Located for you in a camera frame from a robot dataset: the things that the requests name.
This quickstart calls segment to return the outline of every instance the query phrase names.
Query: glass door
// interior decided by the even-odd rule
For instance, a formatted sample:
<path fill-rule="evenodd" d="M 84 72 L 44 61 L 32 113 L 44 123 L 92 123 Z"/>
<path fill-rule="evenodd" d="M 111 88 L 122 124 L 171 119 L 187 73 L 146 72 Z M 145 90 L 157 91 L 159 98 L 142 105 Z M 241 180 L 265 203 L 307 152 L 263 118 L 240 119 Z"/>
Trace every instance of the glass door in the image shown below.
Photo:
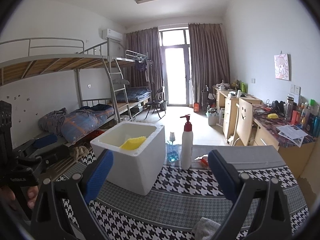
<path fill-rule="evenodd" d="M 190 42 L 187 31 L 186 29 L 160 31 L 165 98 L 169 106 L 189 106 Z"/>

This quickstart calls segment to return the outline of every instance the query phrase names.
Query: black chair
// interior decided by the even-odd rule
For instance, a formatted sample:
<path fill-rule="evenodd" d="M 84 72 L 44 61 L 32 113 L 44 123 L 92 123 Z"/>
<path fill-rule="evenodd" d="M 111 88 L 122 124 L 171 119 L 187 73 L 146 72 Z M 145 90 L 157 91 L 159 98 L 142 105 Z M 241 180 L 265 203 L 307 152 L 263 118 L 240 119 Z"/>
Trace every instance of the black chair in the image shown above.
<path fill-rule="evenodd" d="M 147 113 L 147 116 L 145 117 L 145 119 L 147 119 L 148 114 L 149 114 L 150 109 L 151 109 L 152 106 L 155 107 L 155 109 L 153 109 L 152 114 L 155 112 L 155 110 L 157 110 L 157 113 L 158 113 L 158 115 L 159 115 L 159 118 L 161 119 L 162 117 L 161 117 L 160 114 L 159 114 L 157 105 L 161 105 L 161 104 L 162 104 L 162 106 L 163 106 L 163 108 L 164 108 L 163 102 L 164 102 L 164 87 L 160 88 L 160 89 L 156 92 L 155 98 L 154 98 L 152 101 L 149 101 L 149 102 L 146 103 L 146 105 L 148 106 L 148 109 L 149 109 L 149 110 L 148 110 L 148 113 Z"/>

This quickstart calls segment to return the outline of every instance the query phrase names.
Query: white foam container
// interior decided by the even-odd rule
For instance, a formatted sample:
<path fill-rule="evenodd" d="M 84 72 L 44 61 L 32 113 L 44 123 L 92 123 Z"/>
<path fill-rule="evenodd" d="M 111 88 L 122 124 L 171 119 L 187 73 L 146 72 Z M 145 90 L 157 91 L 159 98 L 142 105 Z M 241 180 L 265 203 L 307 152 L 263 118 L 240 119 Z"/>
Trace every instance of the white foam container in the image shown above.
<path fill-rule="evenodd" d="M 119 148 L 127 139 L 145 136 L 138 149 Z M 91 142 L 98 157 L 104 149 L 113 151 L 113 165 L 107 180 L 140 195 L 147 195 L 165 159 L 164 126 L 151 123 L 121 122 Z"/>

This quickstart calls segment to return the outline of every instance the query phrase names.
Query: canvas painting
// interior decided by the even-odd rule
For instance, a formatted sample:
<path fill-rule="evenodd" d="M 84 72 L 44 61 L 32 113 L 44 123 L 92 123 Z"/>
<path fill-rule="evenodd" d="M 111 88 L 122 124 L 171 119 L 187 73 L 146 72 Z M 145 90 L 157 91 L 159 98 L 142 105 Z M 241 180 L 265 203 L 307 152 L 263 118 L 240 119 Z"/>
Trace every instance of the canvas painting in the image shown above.
<path fill-rule="evenodd" d="M 289 80 L 288 54 L 275 55 L 276 78 Z"/>

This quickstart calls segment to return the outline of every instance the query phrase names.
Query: white floor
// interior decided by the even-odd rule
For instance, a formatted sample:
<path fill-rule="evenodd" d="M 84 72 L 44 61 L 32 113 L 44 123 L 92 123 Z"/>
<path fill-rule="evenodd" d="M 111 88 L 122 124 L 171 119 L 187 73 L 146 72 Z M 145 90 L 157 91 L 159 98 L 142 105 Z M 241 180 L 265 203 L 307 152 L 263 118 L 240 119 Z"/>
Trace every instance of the white floor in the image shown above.
<path fill-rule="evenodd" d="M 170 132 L 175 133 L 176 142 L 181 144 L 182 133 L 184 124 L 186 122 L 185 118 L 180 118 L 180 116 L 190 114 L 190 122 L 192 123 L 193 131 L 193 144 L 194 145 L 228 145 L 226 139 L 224 138 L 222 127 L 209 126 L 207 117 L 204 113 L 194 113 L 193 108 L 186 106 L 168 106 L 167 113 L 162 118 L 159 119 L 157 112 L 152 114 L 153 110 L 147 115 L 147 111 L 136 116 L 136 122 L 147 122 L 164 125 L 166 140 L 169 139 Z M 164 111 L 160 111 L 160 116 L 164 115 Z"/>

